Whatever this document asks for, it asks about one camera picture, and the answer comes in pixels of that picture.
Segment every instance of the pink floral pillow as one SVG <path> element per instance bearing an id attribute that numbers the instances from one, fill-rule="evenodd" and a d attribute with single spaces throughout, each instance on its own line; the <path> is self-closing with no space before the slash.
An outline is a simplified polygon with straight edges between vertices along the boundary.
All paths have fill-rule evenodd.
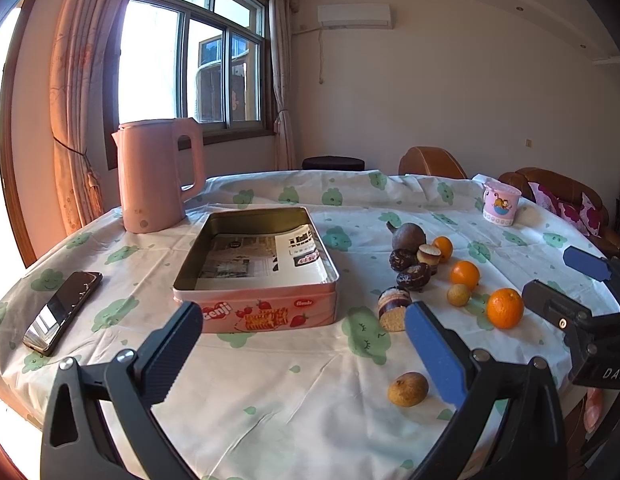
<path id="1" fill-rule="evenodd" d="M 552 191 L 536 182 L 530 182 L 529 184 L 532 188 L 532 193 L 534 193 L 536 204 L 543 209 L 547 209 L 550 213 L 560 216 L 558 214 L 558 199 L 552 194 Z"/>
<path id="2" fill-rule="evenodd" d="M 601 214 L 585 193 L 583 193 L 583 207 L 578 214 L 587 230 L 594 236 L 598 236 L 601 229 Z"/>
<path id="3" fill-rule="evenodd" d="M 587 236 L 589 231 L 586 225 L 581 220 L 576 208 L 571 203 L 559 201 L 558 202 L 558 216 L 563 218 L 572 227 L 575 227 L 581 234 Z"/>

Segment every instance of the black round stool seat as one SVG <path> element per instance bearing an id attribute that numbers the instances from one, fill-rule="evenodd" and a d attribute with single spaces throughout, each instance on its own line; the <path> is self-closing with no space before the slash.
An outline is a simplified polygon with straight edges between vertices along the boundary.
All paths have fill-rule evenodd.
<path id="1" fill-rule="evenodd" d="M 365 160 L 350 156 L 311 156 L 303 160 L 304 170 L 365 171 Z"/>

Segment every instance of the tablecloth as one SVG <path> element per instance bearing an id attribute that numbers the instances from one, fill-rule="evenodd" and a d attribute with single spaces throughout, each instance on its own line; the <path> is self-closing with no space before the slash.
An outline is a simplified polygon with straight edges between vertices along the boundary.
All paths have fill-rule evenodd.
<path id="1" fill-rule="evenodd" d="M 539 279 L 592 309 L 618 311 L 611 294 L 566 267 L 574 245 L 600 255 L 560 218 L 522 199 L 516 222 L 503 228 L 481 216 L 482 185 L 426 176 L 297 171 L 210 178 L 189 201 L 187 218 L 173 228 L 136 235 L 113 209 L 53 248 L 0 302 L 0 383 L 18 396 L 40 424 L 64 356 L 82 365 L 105 362 L 138 348 L 177 308 L 171 285 L 210 212 L 300 204 L 308 208 L 340 274 L 337 320 L 326 327 L 269 333 L 205 334 L 164 403 L 152 411 L 194 471 L 229 480 L 400 479 L 421 462 L 453 414 L 430 381 L 427 399 L 398 408 L 387 387 L 407 371 L 427 375 L 405 333 L 385 333 L 376 300 L 395 283 L 388 264 L 386 222 L 416 222 L 428 240 L 445 235 L 455 247 L 423 293 L 441 323 L 469 348 L 497 359 L 550 364 L 563 399 L 570 356 L 562 334 L 530 311 L 509 331 L 485 316 L 490 292 L 521 290 Z M 449 269 L 471 260 L 481 273 L 470 303 L 445 301 Z M 82 307 L 51 357 L 21 344 L 40 307 L 75 270 L 98 270 L 103 283 Z M 573 408 L 564 406 L 565 411 Z M 467 472 L 480 464 L 504 403 L 494 406 Z M 106 418 L 126 465 L 144 473 L 112 408 Z"/>

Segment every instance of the black smartphone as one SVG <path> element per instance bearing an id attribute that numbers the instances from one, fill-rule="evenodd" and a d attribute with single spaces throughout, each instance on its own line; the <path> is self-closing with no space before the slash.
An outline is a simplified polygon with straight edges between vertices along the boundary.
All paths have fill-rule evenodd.
<path id="1" fill-rule="evenodd" d="M 72 317 L 101 283 L 100 272 L 73 272 L 52 296 L 23 336 L 23 344 L 45 356 L 52 354 Z"/>

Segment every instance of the pink cup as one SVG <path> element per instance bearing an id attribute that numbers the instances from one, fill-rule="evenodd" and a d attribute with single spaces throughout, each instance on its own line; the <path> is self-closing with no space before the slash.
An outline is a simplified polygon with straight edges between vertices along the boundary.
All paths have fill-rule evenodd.
<path id="1" fill-rule="evenodd" d="M 497 180 L 485 183 L 483 192 L 483 218 L 496 225 L 509 226 L 514 223 L 521 191 Z"/>

